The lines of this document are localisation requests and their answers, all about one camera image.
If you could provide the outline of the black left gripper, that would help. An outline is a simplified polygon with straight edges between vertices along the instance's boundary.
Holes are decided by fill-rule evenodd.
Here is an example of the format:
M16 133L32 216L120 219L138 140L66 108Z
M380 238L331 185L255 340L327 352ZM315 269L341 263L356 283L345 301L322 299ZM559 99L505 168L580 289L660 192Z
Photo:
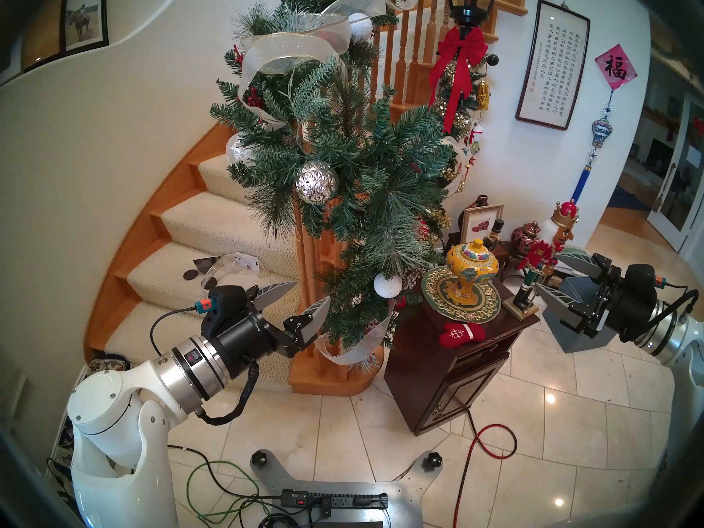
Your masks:
M295 282L280 282L246 290L248 302L261 313L296 286ZM329 313L329 296L313 303L301 314L284 320L284 329L266 321L259 313L245 313L218 333L218 351L230 378L247 372L254 362L277 353L292 359L309 346L324 325Z

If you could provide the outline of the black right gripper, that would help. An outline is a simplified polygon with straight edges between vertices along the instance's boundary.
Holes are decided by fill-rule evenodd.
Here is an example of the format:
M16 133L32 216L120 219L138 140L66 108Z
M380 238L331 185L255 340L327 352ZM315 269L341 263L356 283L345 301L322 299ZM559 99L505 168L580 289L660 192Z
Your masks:
M658 304L655 274L609 275L612 260L601 254L588 254L580 248L565 248L555 258L573 271L589 277L593 283L562 283L558 289L537 285L548 311L558 318L558 323L576 334L597 336L599 330L588 327L589 316L571 308L591 308L599 292L610 294L603 307L602 328L619 334L628 334L647 324Z

